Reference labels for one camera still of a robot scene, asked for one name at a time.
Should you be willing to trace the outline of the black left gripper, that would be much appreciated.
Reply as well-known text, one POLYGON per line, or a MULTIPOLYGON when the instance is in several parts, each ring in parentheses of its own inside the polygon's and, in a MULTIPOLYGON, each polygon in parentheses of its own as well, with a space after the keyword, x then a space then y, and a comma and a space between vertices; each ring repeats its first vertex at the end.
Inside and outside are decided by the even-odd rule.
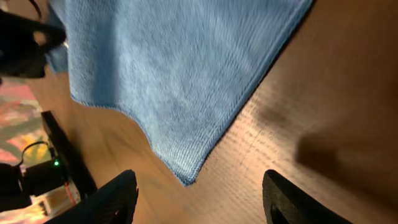
POLYGON ((1 11, 1 77, 43 78, 45 54, 65 39, 62 29, 1 11))

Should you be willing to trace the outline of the blue microfiber cloth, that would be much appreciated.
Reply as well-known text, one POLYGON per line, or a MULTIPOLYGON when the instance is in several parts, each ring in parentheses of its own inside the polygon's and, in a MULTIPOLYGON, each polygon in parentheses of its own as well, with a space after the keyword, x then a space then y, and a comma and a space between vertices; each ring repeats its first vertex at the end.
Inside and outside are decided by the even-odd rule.
POLYGON ((270 69, 311 0, 50 1, 71 98, 119 111, 183 185, 270 69))

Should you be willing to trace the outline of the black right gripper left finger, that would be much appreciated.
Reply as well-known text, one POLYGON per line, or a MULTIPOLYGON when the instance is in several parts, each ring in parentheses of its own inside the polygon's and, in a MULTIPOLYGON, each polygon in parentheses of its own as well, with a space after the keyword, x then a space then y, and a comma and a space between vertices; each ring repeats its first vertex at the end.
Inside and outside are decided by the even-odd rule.
POLYGON ((125 170, 93 195, 46 224, 131 224, 138 194, 134 171, 125 170))

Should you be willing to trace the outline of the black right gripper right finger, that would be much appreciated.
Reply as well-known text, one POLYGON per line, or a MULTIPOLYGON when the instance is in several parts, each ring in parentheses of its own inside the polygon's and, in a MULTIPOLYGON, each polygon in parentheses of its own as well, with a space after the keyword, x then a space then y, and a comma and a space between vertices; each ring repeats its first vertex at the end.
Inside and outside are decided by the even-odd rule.
POLYGON ((262 197, 267 224, 351 223, 272 169, 264 173, 262 197))

